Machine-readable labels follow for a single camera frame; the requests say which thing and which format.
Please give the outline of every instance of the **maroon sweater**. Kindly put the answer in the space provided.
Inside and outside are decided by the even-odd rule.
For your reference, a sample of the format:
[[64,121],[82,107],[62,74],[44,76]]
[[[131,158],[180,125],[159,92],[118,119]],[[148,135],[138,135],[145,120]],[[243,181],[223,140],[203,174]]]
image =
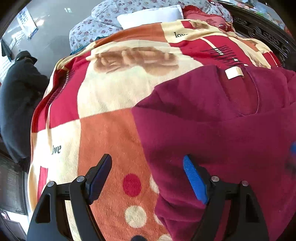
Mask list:
[[[296,141],[295,72],[242,70],[244,78],[228,80],[216,66],[197,68],[156,86],[132,109],[160,190],[155,213],[175,241],[190,240],[205,208],[183,170],[189,153],[223,181],[250,183],[270,241],[296,211],[296,177],[287,168]],[[223,236],[227,207],[216,240]]]

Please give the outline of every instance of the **black hat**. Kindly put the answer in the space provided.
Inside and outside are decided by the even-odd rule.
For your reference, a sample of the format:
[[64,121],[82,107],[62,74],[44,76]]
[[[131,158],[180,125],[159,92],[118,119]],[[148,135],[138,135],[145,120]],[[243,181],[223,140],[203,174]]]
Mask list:
[[33,64],[35,64],[35,63],[37,62],[37,59],[34,58],[34,57],[32,57],[31,54],[29,53],[29,51],[22,51],[22,52],[19,52],[19,53],[17,54],[17,56],[15,57],[15,62],[17,62],[17,61],[23,59],[24,57],[28,57],[28,58],[32,59]]

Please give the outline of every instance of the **person in dark coat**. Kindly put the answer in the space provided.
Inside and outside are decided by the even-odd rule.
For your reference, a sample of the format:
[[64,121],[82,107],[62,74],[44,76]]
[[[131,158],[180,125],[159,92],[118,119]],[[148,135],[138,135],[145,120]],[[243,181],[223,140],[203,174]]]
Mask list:
[[10,156],[23,169],[31,157],[33,113],[49,83],[36,62],[28,51],[20,52],[0,87],[0,133]]

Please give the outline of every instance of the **hanging dark cloth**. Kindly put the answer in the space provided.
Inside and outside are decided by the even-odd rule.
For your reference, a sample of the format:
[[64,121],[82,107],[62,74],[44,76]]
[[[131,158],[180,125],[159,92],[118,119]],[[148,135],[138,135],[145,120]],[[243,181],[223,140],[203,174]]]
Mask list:
[[12,52],[3,39],[1,39],[1,50],[2,50],[2,57],[7,56],[9,61],[11,62]]

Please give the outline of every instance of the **red polka dot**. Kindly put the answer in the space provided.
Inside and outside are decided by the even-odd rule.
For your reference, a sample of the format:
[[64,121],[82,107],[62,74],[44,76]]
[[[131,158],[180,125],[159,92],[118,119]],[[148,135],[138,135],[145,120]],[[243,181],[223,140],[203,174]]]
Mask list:
[[141,192],[141,181],[135,174],[128,174],[124,177],[122,188],[126,195],[136,197]]

